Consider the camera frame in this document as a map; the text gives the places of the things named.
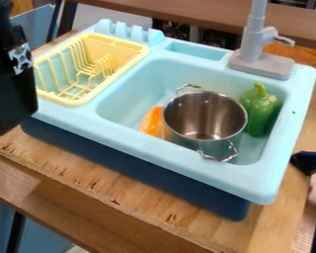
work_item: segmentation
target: metal pot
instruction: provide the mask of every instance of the metal pot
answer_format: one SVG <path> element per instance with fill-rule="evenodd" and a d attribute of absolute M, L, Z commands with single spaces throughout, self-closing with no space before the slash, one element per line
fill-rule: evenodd
<path fill-rule="evenodd" d="M 189 87 L 199 91 L 180 94 Z M 163 119 L 171 142 L 196 150 L 204 159 L 228 162 L 239 155 L 237 145 L 248 116 L 233 99 L 186 84 L 164 107 Z"/>

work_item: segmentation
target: yellow dish rack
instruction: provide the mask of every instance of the yellow dish rack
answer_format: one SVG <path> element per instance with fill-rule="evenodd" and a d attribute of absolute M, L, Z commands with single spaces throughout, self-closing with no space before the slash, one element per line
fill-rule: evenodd
<path fill-rule="evenodd" d="M 84 105 L 149 50 L 137 42 L 84 34 L 34 60 L 38 95 L 65 106 Z"/>

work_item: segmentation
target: faucet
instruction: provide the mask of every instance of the faucet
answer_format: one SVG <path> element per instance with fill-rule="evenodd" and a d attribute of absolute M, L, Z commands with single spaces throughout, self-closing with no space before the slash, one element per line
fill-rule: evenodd
<path fill-rule="evenodd" d="M 229 59 L 228 66 L 237 70 L 263 75 L 275 79 L 288 79 L 295 62 L 281 56 L 263 53 L 265 45 L 281 42 L 295 46 L 295 41 L 278 35 L 275 27 L 265 27 L 267 0 L 253 0 L 244 28 L 241 48 Z"/>

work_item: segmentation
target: green bell pepper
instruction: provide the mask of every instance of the green bell pepper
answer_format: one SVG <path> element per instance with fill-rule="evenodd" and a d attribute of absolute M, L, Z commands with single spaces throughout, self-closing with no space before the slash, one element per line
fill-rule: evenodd
<path fill-rule="evenodd" d="M 240 103 L 248 114 L 245 131 L 251 136 L 262 136 L 268 132 L 277 115 L 281 101 L 276 95 L 269 94 L 265 86 L 255 82 L 254 89 L 240 97 Z"/>

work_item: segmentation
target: orange toy food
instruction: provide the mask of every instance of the orange toy food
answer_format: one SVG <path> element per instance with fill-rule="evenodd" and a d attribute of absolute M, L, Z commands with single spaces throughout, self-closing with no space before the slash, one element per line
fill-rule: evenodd
<path fill-rule="evenodd" d="M 139 131 L 164 138 L 163 107 L 151 108 L 141 120 Z"/>

